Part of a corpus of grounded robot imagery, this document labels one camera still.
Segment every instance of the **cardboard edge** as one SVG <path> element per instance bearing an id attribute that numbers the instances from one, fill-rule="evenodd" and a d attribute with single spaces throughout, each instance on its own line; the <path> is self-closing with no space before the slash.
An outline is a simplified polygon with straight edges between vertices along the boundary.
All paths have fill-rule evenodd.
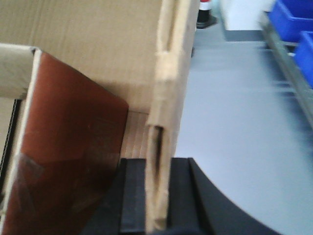
<path id="1" fill-rule="evenodd" d="M 34 88 L 35 88 L 35 84 L 37 80 L 37 74 L 38 74 L 39 65 L 40 65 L 40 58 L 42 54 L 42 51 L 39 48 L 37 47 L 33 47 L 33 48 L 34 48 L 33 68 L 32 68 L 31 79 L 30 79 L 30 83 L 28 87 L 28 92 L 26 96 L 25 110 L 22 114 L 21 130 L 17 136 L 18 138 L 17 149 L 16 149 L 16 152 L 12 154 L 12 157 L 10 160 L 12 161 L 12 164 L 10 165 L 10 169 L 8 169 L 7 174 L 6 174 L 7 184 L 5 186 L 5 189 L 2 190 L 4 192 L 4 200 L 2 202 L 3 208 L 1 211 L 1 219 L 0 219 L 0 234 L 2 234 L 3 232 L 3 226 L 4 226 L 4 221 L 6 218 L 8 202 L 9 202 L 9 198 L 12 192 L 13 183 L 17 175 L 18 163 L 21 158 L 22 141 L 23 141 L 23 137 L 25 133 L 26 123 L 27 123 L 28 114 L 29 114 L 29 108 L 32 102 L 32 96 L 33 96 L 33 92 L 34 92 Z"/>
<path id="2" fill-rule="evenodd" d="M 188 40 L 186 32 L 194 32 L 190 27 L 193 23 L 196 27 L 198 9 L 197 0 L 179 0 L 175 3 L 173 0 L 162 1 L 158 22 L 155 89 L 147 121 L 147 233 L 166 228 L 170 161 L 174 156 L 177 141 L 177 131 L 170 130 L 179 127 L 179 124 L 175 123 L 180 120 L 182 111 L 182 104 L 178 104 L 178 99 L 185 94 L 188 76 L 186 67 L 189 67 L 190 61 L 188 53 L 191 53 L 190 44 L 193 42 L 193 37 Z M 184 46 L 190 46 L 188 51 L 184 51 Z"/>
<path id="3" fill-rule="evenodd" d="M 32 46 L 0 43 L 0 96 L 24 99 L 31 79 L 34 52 Z"/>

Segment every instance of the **cardboard box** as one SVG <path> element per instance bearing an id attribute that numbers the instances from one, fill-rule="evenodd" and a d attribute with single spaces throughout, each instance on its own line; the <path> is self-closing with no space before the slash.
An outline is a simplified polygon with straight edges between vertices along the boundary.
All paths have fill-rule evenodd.
<path id="1" fill-rule="evenodd" d="M 0 42 L 40 47 L 129 104 L 121 157 L 147 157 L 148 232 L 165 227 L 198 9 L 198 0 L 1 1 Z M 9 95 L 5 83 L 1 96 L 27 93 L 27 82 Z M 12 104 L 1 99 L 7 120 Z"/>

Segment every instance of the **blue bin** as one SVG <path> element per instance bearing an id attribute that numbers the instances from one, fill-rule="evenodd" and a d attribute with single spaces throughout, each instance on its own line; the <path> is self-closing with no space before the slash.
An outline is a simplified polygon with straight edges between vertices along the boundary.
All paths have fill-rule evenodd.
<path id="1" fill-rule="evenodd" d="M 298 42 L 301 31 L 313 31 L 313 0 L 277 0 L 269 18 L 283 41 Z"/>
<path id="2" fill-rule="evenodd" d="M 294 53 L 296 64 L 313 88 L 313 32 L 301 32 L 301 40 Z"/>

